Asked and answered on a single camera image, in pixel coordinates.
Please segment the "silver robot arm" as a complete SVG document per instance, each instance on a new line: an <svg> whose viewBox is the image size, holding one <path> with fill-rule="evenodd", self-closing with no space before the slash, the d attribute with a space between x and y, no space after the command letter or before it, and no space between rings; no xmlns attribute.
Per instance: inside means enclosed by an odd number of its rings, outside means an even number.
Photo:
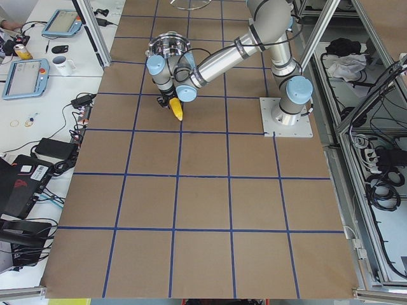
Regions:
<svg viewBox="0 0 407 305"><path fill-rule="evenodd" d="M280 102L272 108L272 119L283 126L293 126L307 113L313 86L298 70L287 32L293 16L291 1L247 1L251 14L247 33L236 37L232 44L209 54L199 64L195 62L188 38L174 31L153 38L146 51L146 67L160 91L158 103L183 120L183 102L196 99L203 88L220 75L256 53L269 51L272 74L280 90Z"/></svg>

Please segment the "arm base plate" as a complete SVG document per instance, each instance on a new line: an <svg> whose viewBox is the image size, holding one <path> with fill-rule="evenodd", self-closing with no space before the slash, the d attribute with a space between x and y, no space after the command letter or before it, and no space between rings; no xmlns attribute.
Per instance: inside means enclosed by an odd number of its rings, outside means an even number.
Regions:
<svg viewBox="0 0 407 305"><path fill-rule="evenodd" d="M280 98L260 97L260 109L265 137L312 138L313 132L306 105L298 114L286 114L280 109Z"/></svg>

